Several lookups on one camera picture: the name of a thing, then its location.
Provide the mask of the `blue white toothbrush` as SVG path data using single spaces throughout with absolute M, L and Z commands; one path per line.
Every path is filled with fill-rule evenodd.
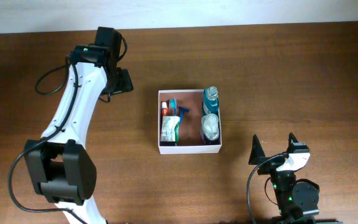
M 169 107 L 173 110 L 173 114 L 177 115 L 177 100 L 175 98 L 169 99 Z

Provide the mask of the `clear pump soap bottle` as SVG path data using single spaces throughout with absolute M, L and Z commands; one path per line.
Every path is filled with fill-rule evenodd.
M 219 118 L 216 114 L 211 113 L 202 117 L 200 136 L 206 145 L 219 143 Z

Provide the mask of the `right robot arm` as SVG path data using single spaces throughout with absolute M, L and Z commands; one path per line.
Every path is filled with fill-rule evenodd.
M 257 137 L 252 137 L 249 164 L 255 167 L 249 174 L 246 185 L 247 207 L 252 223 L 256 222 L 250 203 L 250 185 L 254 174 L 268 175 L 275 192 L 279 216 L 272 223 L 339 223 L 335 219 L 317 220 L 320 187 L 308 179 L 297 179 L 295 172 L 304 168 L 310 158 L 310 149 L 299 142 L 293 133 L 288 135 L 287 150 L 267 157 Z

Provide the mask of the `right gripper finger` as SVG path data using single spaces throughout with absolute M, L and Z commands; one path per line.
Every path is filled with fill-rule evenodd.
M 257 135 L 253 135 L 252 137 L 252 149 L 250 152 L 250 157 L 248 164 L 249 165 L 259 165 L 265 159 L 265 153 L 262 149 L 261 143 L 257 137 Z
M 288 148 L 287 153 L 293 153 L 293 151 L 296 149 L 295 143 L 297 143 L 297 139 L 293 133 L 290 133 L 288 135 Z

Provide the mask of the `blue disposable razor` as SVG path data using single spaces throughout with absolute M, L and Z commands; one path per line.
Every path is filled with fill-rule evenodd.
M 190 109 L 189 109 L 189 108 L 182 107 L 182 106 L 179 106 L 178 109 L 180 110 L 180 122 L 182 122 L 184 115 L 185 115 L 186 113 L 189 113 L 189 112 L 190 112 Z

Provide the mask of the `blue mouthwash bottle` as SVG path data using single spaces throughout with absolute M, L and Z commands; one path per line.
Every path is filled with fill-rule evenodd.
M 218 89 L 215 86 L 204 89 L 203 92 L 203 115 L 216 114 L 219 111 Z

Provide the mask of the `green white soap packet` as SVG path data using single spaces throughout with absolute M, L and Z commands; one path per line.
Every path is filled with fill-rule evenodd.
M 179 116 L 164 116 L 160 131 L 160 141 L 177 144 L 179 139 Z

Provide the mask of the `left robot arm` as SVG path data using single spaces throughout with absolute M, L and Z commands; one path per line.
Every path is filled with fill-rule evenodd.
M 127 43 L 115 29 L 99 27 L 95 41 L 77 45 L 66 59 L 66 88 L 39 140 L 26 142 L 25 159 L 34 191 L 70 223 L 106 223 L 93 192 L 97 171 L 86 135 L 97 101 L 134 89 L 128 70 L 117 66 Z

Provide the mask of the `small toothpaste tube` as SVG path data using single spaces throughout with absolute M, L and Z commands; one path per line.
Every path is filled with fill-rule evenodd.
M 168 115 L 168 104 L 166 101 L 163 101 L 161 103 L 161 112 L 162 112 L 162 116 L 167 116 Z

